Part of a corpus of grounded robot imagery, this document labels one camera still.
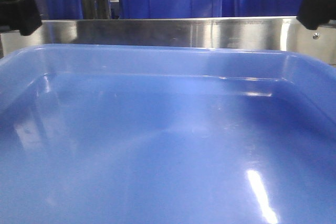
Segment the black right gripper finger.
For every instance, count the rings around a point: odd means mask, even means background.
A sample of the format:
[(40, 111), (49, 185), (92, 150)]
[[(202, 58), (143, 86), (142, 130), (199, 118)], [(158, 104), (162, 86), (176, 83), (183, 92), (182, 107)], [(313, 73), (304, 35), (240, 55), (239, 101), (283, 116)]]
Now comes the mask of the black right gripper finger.
[(335, 20), (335, 0), (302, 0), (297, 20), (309, 30)]

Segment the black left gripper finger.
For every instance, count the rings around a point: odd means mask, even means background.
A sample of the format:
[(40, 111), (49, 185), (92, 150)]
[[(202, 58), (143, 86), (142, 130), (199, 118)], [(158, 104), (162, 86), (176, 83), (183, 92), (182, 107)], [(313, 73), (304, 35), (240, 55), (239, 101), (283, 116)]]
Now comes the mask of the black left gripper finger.
[(35, 0), (1, 0), (1, 32), (29, 36), (42, 25)]

